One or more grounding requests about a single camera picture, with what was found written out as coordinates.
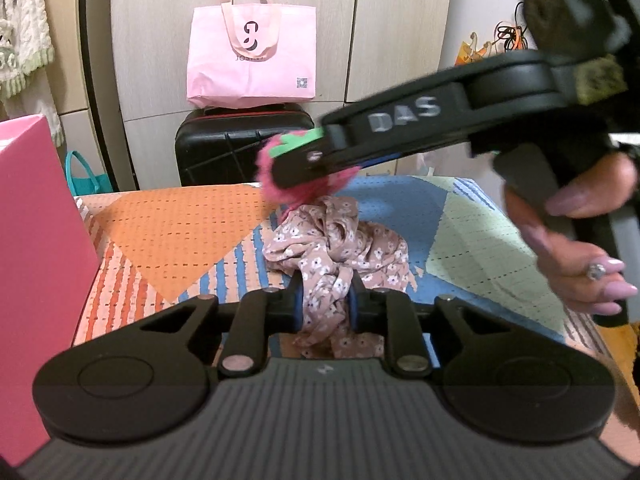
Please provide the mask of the red strawberry plush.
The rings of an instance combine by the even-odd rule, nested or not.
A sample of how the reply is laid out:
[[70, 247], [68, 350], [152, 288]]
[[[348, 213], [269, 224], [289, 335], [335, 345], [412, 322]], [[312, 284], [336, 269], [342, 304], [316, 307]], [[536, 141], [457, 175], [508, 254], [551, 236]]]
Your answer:
[[271, 203], [310, 204], [318, 197], [341, 191], [360, 167], [331, 171], [322, 162], [323, 130], [288, 131], [270, 138], [256, 156], [256, 181]]

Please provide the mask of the pink floral cloth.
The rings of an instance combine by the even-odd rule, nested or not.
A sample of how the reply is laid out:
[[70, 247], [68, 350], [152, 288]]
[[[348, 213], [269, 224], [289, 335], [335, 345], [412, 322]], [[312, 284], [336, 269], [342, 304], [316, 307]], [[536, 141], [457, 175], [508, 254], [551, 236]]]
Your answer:
[[267, 266], [303, 278], [303, 327], [293, 346], [306, 359], [383, 355], [383, 338], [356, 334], [347, 295], [355, 276], [367, 288], [404, 292], [416, 280], [407, 242], [382, 224], [359, 218], [351, 197], [323, 196], [291, 210], [262, 250]]

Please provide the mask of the pink storage box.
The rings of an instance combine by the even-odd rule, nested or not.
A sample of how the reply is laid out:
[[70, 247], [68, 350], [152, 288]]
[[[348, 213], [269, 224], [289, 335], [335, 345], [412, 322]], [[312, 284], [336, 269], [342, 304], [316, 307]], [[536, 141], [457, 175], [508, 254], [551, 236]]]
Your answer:
[[99, 258], [67, 188], [47, 119], [1, 125], [1, 456], [47, 440], [32, 382], [73, 342]]

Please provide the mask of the black suitcase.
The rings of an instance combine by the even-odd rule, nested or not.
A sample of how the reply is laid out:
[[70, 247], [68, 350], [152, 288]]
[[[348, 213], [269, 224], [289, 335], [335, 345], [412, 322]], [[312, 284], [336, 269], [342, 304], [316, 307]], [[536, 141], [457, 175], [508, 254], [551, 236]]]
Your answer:
[[247, 110], [203, 108], [186, 116], [175, 136], [183, 186], [238, 184], [255, 180], [256, 157], [273, 136], [314, 128], [297, 104]]

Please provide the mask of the pink tote bag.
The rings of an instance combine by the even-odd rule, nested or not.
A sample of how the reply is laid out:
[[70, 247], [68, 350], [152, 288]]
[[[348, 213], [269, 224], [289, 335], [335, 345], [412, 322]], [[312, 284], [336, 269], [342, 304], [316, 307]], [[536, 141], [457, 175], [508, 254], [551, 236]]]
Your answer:
[[199, 108], [242, 110], [316, 97], [317, 10], [234, 3], [193, 11], [186, 99]]

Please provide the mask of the teal bag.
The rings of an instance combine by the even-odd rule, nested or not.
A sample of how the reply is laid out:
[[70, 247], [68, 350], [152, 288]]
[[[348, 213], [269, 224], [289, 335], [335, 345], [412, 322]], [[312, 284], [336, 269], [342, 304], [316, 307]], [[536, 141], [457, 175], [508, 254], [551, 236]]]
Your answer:
[[[73, 176], [73, 161], [76, 160], [84, 170], [83, 177]], [[110, 178], [107, 174], [95, 174], [85, 157], [78, 151], [69, 151], [65, 156], [64, 171], [67, 187], [73, 196], [113, 193]]]

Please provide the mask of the colourful hanging gift bag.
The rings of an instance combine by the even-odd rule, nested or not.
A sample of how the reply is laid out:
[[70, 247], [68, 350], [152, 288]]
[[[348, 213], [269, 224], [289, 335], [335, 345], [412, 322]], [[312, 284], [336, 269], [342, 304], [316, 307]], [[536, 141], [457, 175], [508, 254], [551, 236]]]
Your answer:
[[519, 1], [514, 9], [512, 21], [500, 21], [494, 27], [492, 37], [484, 44], [478, 42], [476, 32], [471, 32], [468, 41], [463, 41], [456, 59], [455, 66], [483, 61], [491, 56], [511, 52], [528, 50], [528, 26], [524, 18], [524, 2]]

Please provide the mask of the cream knitted cardigan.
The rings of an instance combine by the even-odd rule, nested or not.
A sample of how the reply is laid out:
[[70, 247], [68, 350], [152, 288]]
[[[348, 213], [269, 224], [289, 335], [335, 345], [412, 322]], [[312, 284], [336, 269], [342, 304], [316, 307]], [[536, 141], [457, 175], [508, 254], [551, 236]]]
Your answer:
[[1, 105], [9, 118], [47, 118], [60, 148], [65, 134], [46, 71], [54, 58], [46, 0], [1, 0]]

